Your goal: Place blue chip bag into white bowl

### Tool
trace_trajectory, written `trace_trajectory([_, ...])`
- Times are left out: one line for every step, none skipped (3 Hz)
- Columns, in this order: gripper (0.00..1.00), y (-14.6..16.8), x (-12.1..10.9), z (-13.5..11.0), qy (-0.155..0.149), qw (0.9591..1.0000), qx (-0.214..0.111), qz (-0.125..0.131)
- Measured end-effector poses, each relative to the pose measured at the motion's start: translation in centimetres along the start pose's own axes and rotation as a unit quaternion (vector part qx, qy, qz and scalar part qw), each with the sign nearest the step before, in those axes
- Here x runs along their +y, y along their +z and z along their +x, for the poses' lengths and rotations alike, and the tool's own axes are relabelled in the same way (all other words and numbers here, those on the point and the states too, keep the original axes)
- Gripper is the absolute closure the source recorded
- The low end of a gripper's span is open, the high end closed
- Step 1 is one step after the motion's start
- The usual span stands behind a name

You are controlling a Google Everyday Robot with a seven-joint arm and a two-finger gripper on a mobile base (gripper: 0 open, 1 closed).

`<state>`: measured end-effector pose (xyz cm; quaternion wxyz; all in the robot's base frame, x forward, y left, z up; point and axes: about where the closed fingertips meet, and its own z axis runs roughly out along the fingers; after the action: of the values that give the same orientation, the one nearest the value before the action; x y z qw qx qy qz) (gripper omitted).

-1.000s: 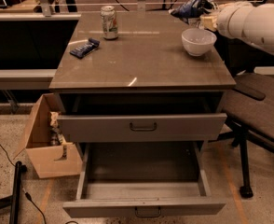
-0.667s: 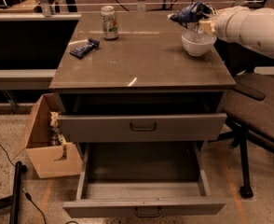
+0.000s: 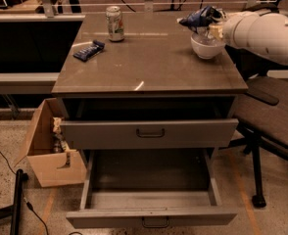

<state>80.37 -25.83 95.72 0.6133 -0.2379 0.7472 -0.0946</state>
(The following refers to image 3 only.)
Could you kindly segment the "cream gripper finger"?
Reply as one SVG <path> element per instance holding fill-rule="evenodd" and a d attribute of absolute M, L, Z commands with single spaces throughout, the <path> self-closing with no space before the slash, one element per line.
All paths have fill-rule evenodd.
<path fill-rule="evenodd" d="M 209 25 L 210 34 L 218 39 L 221 40 L 223 38 L 223 25 L 221 23 L 211 23 Z"/>

